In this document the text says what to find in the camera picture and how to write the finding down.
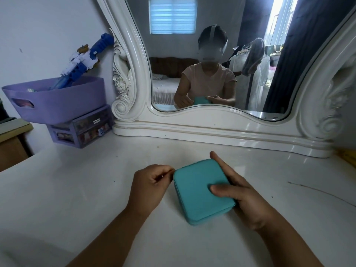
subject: hand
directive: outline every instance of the hand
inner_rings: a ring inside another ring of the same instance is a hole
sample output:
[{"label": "hand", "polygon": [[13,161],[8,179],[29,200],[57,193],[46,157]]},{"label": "hand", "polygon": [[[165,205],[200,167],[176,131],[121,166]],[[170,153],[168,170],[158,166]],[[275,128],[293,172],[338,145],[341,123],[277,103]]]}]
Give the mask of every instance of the hand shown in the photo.
[{"label": "hand", "polygon": [[148,217],[161,202],[173,173],[171,166],[157,164],[136,171],[126,210]]},{"label": "hand", "polygon": [[208,99],[213,104],[220,104],[220,105],[228,104],[228,101],[226,99],[223,99],[217,95],[207,96],[206,99]]},{"label": "hand", "polygon": [[176,95],[174,99],[175,103],[180,108],[193,106],[194,101],[185,95]]},{"label": "hand", "polygon": [[273,224],[281,215],[243,178],[226,164],[215,152],[210,157],[220,165],[232,185],[212,185],[211,192],[218,197],[231,197],[238,201],[236,214],[250,229],[259,231]]}]

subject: purple basket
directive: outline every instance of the purple basket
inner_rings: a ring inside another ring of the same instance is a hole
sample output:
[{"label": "purple basket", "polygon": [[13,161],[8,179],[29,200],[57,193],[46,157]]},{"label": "purple basket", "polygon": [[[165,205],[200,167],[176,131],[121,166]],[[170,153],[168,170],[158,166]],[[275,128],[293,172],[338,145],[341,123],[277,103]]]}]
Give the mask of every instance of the purple basket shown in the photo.
[{"label": "purple basket", "polygon": [[83,76],[71,87],[48,91],[57,80],[7,85],[2,90],[22,119],[45,125],[71,121],[106,104],[103,78]]}]

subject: white bedsheet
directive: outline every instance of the white bedsheet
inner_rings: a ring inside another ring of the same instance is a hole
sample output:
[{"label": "white bedsheet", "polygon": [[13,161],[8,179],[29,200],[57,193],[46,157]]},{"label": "white bedsheet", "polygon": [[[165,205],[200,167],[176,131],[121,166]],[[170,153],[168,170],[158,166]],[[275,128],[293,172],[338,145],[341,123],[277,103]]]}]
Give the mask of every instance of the white bedsheet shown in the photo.
[{"label": "white bedsheet", "polygon": [[152,80],[153,104],[174,105],[174,95],[177,91],[180,78]]}]

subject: white table surface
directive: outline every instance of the white table surface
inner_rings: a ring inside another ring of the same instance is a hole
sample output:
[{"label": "white table surface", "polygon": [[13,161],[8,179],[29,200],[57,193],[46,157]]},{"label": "white table surface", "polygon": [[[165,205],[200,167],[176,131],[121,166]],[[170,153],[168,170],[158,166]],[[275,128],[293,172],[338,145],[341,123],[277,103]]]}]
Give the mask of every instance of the white table surface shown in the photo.
[{"label": "white table surface", "polygon": [[[355,266],[356,170],[287,152],[112,133],[84,149],[56,144],[0,173],[0,249],[28,266],[63,266],[125,207],[136,170],[176,168],[215,150],[305,239],[325,266]],[[171,185],[125,266],[272,266],[259,236],[233,212],[189,225]]]}]

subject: scratch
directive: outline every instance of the scratch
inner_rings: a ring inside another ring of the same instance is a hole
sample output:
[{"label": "scratch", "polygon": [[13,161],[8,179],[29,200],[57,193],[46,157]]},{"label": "scratch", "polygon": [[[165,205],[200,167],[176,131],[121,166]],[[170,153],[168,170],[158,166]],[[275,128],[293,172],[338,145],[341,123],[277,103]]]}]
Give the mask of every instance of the scratch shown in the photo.
[{"label": "scratch", "polygon": [[333,197],[335,197],[335,198],[337,198],[337,199],[339,199],[339,200],[342,200],[343,202],[346,202],[347,204],[349,204],[349,205],[351,205],[351,206],[354,206],[354,207],[356,208],[356,205],[354,205],[354,204],[352,204],[352,203],[350,203],[350,202],[347,202],[347,201],[345,201],[344,199],[342,199],[342,198],[340,198],[340,197],[337,197],[337,196],[335,196],[335,195],[333,195],[333,194],[331,194],[331,193],[328,193],[328,192],[325,192],[325,191],[319,190],[319,189],[317,189],[317,188],[308,187],[308,186],[303,185],[303,184],[295,184],[295,183],[292,183],[292,182],[288,182],[288,184],[299,185],[299,186],[301,186],[301,187],[310,188],[310,189],[313,189],[313,190],[316,190],[316,191],[319,191],[319,192],[322,192],[322,193],[328,194],[328,195],[333,196]]}]

